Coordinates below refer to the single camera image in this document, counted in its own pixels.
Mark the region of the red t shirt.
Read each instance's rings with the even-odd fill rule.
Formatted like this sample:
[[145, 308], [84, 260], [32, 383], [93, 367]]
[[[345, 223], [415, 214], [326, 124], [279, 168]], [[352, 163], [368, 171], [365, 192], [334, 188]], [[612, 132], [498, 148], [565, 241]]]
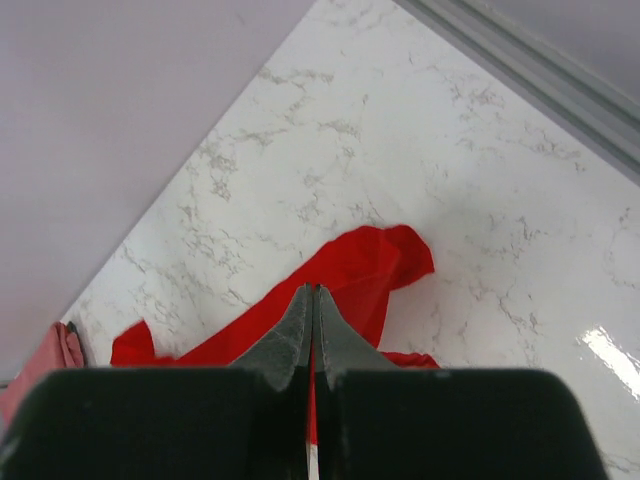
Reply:
[[378, 346], [390, 293], [434, 270], [429, 247], [410, 227], [362, 226], [326, 243], [262, 300], [181, 357], [157, 353], [147, 323], [139, 321], [114, 340], [111, 363], [116, 367], [229, 364], [275, 325], [305, 283], [327, 287], [345, 320]]

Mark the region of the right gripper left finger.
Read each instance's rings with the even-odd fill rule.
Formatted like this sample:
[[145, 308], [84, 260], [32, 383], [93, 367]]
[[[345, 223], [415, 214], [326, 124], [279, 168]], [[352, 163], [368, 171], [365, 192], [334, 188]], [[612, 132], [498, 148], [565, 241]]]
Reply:
[[311, 285], [299, 287], [281, 319], [231, 368], [262, 375], [270, 390], [286, 390], [297, 370], [308, 369], [311, 349]]

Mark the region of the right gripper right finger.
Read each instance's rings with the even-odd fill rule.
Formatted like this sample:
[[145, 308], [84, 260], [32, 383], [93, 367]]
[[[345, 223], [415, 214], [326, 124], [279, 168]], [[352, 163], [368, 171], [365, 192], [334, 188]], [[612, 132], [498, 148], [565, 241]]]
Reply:
[[313, 306], [312, 342], [317, 390], [333, 390], [339, 377], [349, 371], [399, 369], [351, 327], [326, 287], [315, 287]]

